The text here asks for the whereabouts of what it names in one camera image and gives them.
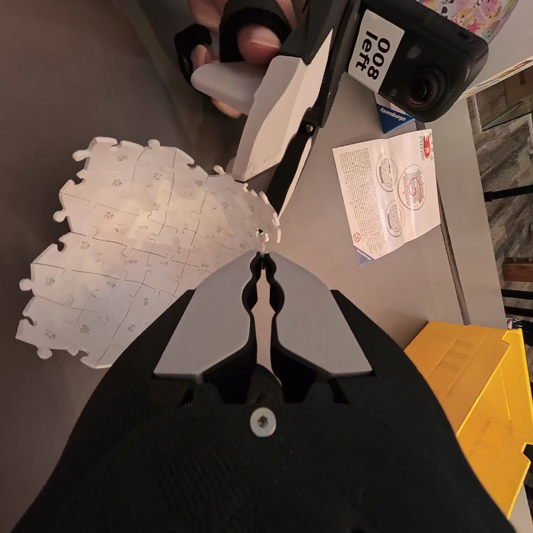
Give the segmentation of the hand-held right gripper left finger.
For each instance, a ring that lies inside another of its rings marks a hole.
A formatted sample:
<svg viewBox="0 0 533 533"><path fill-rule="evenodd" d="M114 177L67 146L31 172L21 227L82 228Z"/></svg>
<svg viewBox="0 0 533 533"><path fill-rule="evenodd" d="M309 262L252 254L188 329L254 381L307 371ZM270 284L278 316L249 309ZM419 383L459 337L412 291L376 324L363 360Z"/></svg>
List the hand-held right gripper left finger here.
<svg viewBox="0 0 533 533"><path fill-rule="evenodd" d="M249 251L194 291L155 375L212 384L224 402L245 402L257 365L252 309L263 256Z"/></svg>

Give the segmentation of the small curved puzzle piece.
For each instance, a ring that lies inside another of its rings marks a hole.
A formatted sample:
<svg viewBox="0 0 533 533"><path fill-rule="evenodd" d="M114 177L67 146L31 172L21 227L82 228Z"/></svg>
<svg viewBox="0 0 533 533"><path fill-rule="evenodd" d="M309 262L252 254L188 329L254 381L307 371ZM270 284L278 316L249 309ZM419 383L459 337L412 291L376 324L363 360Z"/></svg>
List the small curved puzzle piece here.
<svg viewBox="0 0 533 533"><path fill-rule="evenodd" d="M279 217L266 194L263 191L256 193L254 190L250 190L249 195L250 219L255 224L257 231L262 233L263 243L271 242L273 245L280 243Z"/></svg>

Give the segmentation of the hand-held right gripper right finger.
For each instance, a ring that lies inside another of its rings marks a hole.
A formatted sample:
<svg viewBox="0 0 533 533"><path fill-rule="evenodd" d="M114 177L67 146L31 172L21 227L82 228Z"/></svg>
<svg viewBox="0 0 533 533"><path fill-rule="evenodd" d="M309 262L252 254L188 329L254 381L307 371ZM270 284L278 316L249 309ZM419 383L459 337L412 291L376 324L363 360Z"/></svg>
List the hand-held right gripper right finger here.
<svg viewBox="0 0 533 533"><path fill-rule="evenodd" d="M277 252L265 255L270 285L270 362L285 402L303 402L314 383L370 375L363 353L331 290Z"/></svg>

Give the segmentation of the person's left hand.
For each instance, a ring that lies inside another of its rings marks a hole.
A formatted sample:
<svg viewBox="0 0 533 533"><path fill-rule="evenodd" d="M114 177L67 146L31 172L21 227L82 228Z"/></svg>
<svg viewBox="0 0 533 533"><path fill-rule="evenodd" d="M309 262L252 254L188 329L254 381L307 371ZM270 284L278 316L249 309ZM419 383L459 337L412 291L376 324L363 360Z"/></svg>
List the person's left hand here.
<svg viewBox="0 0 533 533"><path fill-rule="evenodd" d="M304 1L276 2L287 19L291 30L297 27ZM218 36L218 27L227 1L188 1L194 22L204 26L213 37ZM257 22L243 26L237 35L238 49L243 59L252 65L268 66L281 47L281 40L275 32ZM205 64L218 63L218 53L214 44L200 44L191 52L192 69L197 70Z"/></svg>

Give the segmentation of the colourful puzzle box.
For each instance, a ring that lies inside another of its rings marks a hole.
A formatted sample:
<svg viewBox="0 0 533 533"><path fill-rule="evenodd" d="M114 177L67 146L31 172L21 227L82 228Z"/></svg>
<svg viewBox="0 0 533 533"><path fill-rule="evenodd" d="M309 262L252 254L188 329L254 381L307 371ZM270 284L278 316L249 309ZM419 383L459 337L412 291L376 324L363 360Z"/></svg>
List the colourful puzzle box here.
<svg viewBox="0 0 533 533"><path fill-rule="evenodd" d="M472 84L519 1L386 1L404 36L375 94L384 133L440 118Z"/></svg>

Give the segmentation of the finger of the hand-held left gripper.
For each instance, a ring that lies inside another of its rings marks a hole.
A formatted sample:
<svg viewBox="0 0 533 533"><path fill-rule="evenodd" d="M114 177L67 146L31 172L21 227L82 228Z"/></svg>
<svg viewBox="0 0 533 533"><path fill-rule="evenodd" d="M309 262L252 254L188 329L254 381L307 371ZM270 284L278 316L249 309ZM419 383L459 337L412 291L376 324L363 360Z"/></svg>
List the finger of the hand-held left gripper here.
<svg viewBox="0 0 533 533"><path fill-rule="evenodd" d="M300 124L296 135L277 165L266 190L266 196L281 217L295 190L316 137L316 125Z"/></svg>
<svg viewBox="0 0 533 533"><path fill-rule="evenodd" d="M281 162L303 115L318 97L332 33L309 64L290 56L271 61L243 129L231 170L235 180L246 182Z"/></svg>

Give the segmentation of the yellow plastic bin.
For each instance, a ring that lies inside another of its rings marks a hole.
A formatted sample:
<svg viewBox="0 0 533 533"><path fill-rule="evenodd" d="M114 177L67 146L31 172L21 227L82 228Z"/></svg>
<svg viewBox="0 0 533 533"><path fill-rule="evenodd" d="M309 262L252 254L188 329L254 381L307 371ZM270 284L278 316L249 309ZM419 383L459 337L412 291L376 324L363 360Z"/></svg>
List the yellow plastic bin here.
<svg viewBox="0 0 533 533"><path fill-rule="evenodd" d="M440 402L483 487L507 518L530 466L532 394L520 329L429 322L405 353Z"/></svg>

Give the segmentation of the white instruction leaflet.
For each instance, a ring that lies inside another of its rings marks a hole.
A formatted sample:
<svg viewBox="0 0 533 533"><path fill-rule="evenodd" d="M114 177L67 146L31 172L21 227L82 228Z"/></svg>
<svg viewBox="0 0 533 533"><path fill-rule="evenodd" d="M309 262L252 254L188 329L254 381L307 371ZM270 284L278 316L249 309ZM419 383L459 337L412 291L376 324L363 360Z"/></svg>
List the white instruction leaflet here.
<svg viewBox="0 0 533 533"><path fill-rule="evenodd" d="M359 266L440 225L431 129L332 152Z"/></svg>

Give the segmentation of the half built puzzle ball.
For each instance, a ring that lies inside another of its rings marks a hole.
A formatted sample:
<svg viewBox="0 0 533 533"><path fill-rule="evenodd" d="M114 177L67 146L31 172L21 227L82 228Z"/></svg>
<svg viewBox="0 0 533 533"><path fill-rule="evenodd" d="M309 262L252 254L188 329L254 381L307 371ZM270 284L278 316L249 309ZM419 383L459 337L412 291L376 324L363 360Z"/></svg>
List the half built puzzle ball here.
<svg viewBox="0 0 533 533"><path fill-rule="evenodd" d="M16 332L47 359L54 350L110 367L187 290L250 250L263 250L245 183L208 175L158 140L95 137L73 153L80 183L59 191L70 232L30 264L32 292Z"/></svg>

